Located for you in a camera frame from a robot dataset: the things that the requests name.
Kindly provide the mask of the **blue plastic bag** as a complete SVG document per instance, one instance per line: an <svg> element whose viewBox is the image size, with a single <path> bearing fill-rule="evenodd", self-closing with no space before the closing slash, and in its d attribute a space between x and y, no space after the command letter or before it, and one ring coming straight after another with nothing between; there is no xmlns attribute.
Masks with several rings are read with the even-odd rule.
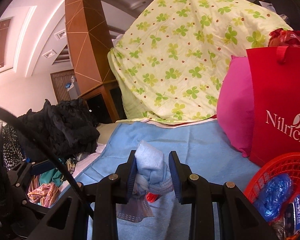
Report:
<svg viewBox="0 0 300 240"><path fill-rule="evenodd" d="M253 205L266 222L271 222L279 216L292 193L293 182L288 174L282 173L264 185Z"/></svg>

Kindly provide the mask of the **orange plastic bag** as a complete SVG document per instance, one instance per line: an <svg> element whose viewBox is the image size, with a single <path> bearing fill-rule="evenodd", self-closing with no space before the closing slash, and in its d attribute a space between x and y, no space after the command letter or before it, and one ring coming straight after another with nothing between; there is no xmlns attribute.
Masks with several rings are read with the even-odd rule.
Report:
<svg viewBox="0 0 300 240"><path fill-rule="evenodd" d="M149 192L146 194L146 200L149 203L153 203L153 202L157 201L161 196L162 196L162 194L154 194L154 193Z"/></svg>

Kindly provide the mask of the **pink striped cloth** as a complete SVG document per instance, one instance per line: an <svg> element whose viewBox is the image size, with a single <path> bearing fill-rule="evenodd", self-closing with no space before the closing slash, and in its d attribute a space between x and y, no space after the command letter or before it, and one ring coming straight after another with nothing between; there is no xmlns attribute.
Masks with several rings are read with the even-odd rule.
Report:
<svg viewBox="0 0 300 240"><path fill-rule="evenodd" d="M28 188L27 196L30 202L50 208L55 204L60 195L59 187L55 183L39 184L39 176L34 176Z"/></svg>

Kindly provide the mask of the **light blue towel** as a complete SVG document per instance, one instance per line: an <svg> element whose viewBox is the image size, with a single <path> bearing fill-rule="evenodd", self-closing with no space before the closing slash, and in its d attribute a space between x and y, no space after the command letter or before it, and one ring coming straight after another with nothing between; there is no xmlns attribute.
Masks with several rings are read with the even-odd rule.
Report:
<svg viewBox="0 0 300 240"><path fill-rule="evenodd" d="M233 181L240 190L259 170L258 166L243 158L231 147L217 121L161 128L153 124L108 124L99 126L99 141L106 147L101 155L75 176L84 185L93 184L114 173L127 161L132 150L144 140L165 156L176 151L181 163L207 181L223 185ZM191 207L180 205L173 192L150 204L152 217L139 223L119 219L119 239L188 239Z"/></svg>

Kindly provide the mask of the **teal cloth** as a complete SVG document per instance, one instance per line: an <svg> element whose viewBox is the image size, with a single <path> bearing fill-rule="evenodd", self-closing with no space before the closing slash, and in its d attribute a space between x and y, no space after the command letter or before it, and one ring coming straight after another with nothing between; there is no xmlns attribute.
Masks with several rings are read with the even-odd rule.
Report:
<svg viewBox="0 0 300 240"><path fill-rule="evenodd" d="M39 176L39 185L54 183L57 187L60 187L63 179L62 173L58 169L53 168Z"/></svg>

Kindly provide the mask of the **black crumpled clothing pile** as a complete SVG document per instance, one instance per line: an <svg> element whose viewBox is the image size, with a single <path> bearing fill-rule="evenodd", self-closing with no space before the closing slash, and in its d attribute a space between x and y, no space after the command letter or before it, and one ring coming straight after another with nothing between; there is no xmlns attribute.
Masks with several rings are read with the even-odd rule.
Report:
<svg viewBox="0 0 300 240"><path fill-rule="evenodd" d="M18 120L36 133L58 158L66 160L80 153L92 154L96 151L100 133L87 103L82 99L61 101L57 105L45 100L42 110L34 112L29 109ZM6 124L2 136L4 167L8 170L24 158L36 163L47 159L14 127Z"/></svg>

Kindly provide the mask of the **magenta pillow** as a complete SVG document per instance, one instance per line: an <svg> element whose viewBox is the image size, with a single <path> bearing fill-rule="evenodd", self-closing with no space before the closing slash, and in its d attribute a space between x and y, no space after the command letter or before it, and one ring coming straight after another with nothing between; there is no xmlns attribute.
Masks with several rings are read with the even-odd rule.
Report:
<svg viewBox="0 0 300 240"><path fill-rule="evenodd" d="M254 95L247 57L231 57L218 97L217 120L232 147L243 157L249 157L253 139Z"/></svg>

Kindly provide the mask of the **red plastic mesh basket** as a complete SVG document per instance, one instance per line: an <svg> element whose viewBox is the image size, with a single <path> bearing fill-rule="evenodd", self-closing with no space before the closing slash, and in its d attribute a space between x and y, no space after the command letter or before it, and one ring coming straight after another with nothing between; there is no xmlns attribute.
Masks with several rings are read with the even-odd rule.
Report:
<svg viewBox="0 0 300 240"><path fill-rule="evenodd" d="M266 183L280 174L287 174L292 180L292 195L287 200L292 202L296 196L300 196L300 153L283 154L266 163L249 182L244 191L245 196L253 203ZM300 239L300 230L288 239Z"/></svg>

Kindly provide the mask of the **clover print yellow quilt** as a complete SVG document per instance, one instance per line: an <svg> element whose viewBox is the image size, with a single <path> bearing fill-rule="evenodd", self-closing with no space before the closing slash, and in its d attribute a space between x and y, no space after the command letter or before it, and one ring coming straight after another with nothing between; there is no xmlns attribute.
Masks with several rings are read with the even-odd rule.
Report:
<svg viewBox="0 0 300 240"><path fill-rule="evenodd" d="M289 26L247 0L154 0L108 54L127 119L214 116L231 58L267 46L278 28Z"/></svg>

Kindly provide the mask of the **red Nilrich paper bag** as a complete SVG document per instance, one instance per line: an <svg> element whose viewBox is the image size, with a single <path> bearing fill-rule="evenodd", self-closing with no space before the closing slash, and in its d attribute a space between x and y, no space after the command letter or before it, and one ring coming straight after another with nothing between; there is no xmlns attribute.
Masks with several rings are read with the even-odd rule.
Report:
<svg viewBox="0 0 300 240"><path fill-rule="evenodd" d="M279 155L300 152L300 48L247 50L254 94L249 159L263 166Z"/></svg>

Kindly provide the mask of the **brown wooden headboard cabinet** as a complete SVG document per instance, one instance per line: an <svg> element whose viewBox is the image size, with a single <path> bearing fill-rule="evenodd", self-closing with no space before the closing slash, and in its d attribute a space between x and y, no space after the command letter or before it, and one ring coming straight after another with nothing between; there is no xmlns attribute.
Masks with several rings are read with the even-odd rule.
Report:
<svg viewBox="0 0 300 240"><path fill-rule="evenodd" d="M80 98L101 98L111 122L125 119L119 85L108 61L113 43L101 0L65 0L65 26Z"/></svg>

